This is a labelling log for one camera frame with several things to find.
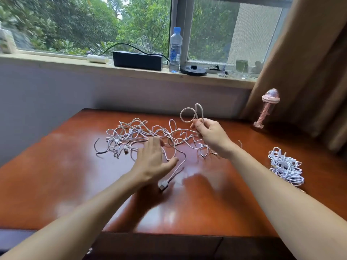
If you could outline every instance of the table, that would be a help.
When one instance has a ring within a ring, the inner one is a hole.
[[[148,120],[150,127],[168,128],[171,118],[178,127],[190,126],[175,116],[80,111],[0,168],[0,228],[38,230],[129,171],[134,163],[130,155],[123,153],[119,159],[111,152],[96,155],[93,145],[100,138],[97,149],[106,149],[106,130],[133,118]],[[301,133],[263,134],[248,123],[219,122],[233,141],[240,140],[266,167],[268,152],[275,146],[301,161],[302,189],[347,220],[344,161]],[[147,189],[132,196],[106,225],[104,235],[133,231],[140,236],[278,237],[228,160],[215,155],[203,159],[184,145],[180,149],[187,161],[164,194]]]

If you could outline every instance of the brown curtain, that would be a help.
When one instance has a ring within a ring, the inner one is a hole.
[[[296,124],[338,152],[347,142],[347,0],[294,0],[241,118],[276,88],[273,121]]]

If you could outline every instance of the wooden table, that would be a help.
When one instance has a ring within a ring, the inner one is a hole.
[[[80,111],[0,168],[0,228],[38,230],[129,171],[134,163],[130,155],[123,153],[119,159],[111,152],[96,155],[93,145],[100,138],[97,148],[106,149],[106,130],[136,117],[148,120],[150,127],[168,128],[171,118],[178,127],[190,125],[172,116]],[[266,167],[270,167],[268,152],[275,146],[301,161],[302,189],[347,220],[343,161],[300,133],[262,134],[246,123],[221,120],[220,124],[233,141],[241,140],[243,148]],[[128,199],[106,225],[108,233],[99,239],[100,248],[109,252],[106,236],[113,232],[209,236],[198,243],[208,247],[208,253],[221,246],[221,237],[278,237],[227,160],[215,155],[203,159],[184,145],[180,149],[187,154],[183,171],[163,195],[146,190]]]

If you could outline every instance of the person's left hand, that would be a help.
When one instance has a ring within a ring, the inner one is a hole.
[[[167,175],[178,162],[178,158],[173,157],[167,163],[163,163],[161,146],[164,146],[161,138],[151,137],[143,148],[137,150],[136,162],[129,173],[138,177],[143,185],[158,183],[158,180]]]

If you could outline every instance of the white cable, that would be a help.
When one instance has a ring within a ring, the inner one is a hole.
[[[183,109],[180,113],[181,120],[185,123],[190,123],[193,121],[193,119],[198,118],[197,107],[201,109],[201,118],[203,122],[204,112],[203,112],[202,106],[198,103],[195,104],[195,109],[192,109],[189,107]],[[187,109],[190,109],[194,112],[194,117],[190,121],[185,121],[182,118],[182,113]],[[173,172],[170,178],[165,182],[166,186],[178,174],[178,170],[187,159],[186,154],[177,149],[178,145],[186,143],[190,148],[198,150],[199,155],[201,155],[203,158],[205,158],[209,153],[217,154],[213,152],[208,145],[201,143],[200,141],[202,141],[202,139],[196,139],[198,137],[198,135],[196,134],[196,131],[193,131],[190,129],[177,128],[176,122],[173,119],[169,121],[170,131],[159,125],[153,126],[152,129],[149,129],[146,126],[148,121],[147,120],[141,121],[139,118],[134,118],[132,122],[130,123],[125,123],[125,122],[119,122],[119,123],[120,124],[118,125],[117,128],[108,129],[106,131],[106,133],[109,135],[109,137],[106,138],[108,150],[112,151],[114,153],[114,156],[117,158],[119,157],[122,150],[124,150],[125,148],[128,149],[131,155],[132,151],[137,151],[138,149],[138,148],[135,148],[133,144],[138,142],[145,142],[152,136],[158,136],[160,138],[167,139],[167,143],[165,143],[165,145],[169,145],[175,149],[175,152],[171,158],[176,156],[177,151],[180,153],[183,153],[184,161],[176,168],[176,170]],[[177,134],[177,132],[180,132],[180,134],[177,138],[175,138],[174,135]],[[188,143],[188,140],[190,139],[193,139],[194,145],[191,145]],[[171,158],[167,156],[165,149],[163,147],[162,147],[162,151],[166,160],[169,161]]]
[[[268,156],[271,159],[270,170],[294,186],[300,186],[304,183],[304,177],[301,176],[302,170],[299,168],[301,162],[286,157],[286,154],[282,154],[280,148],[274,147]]]

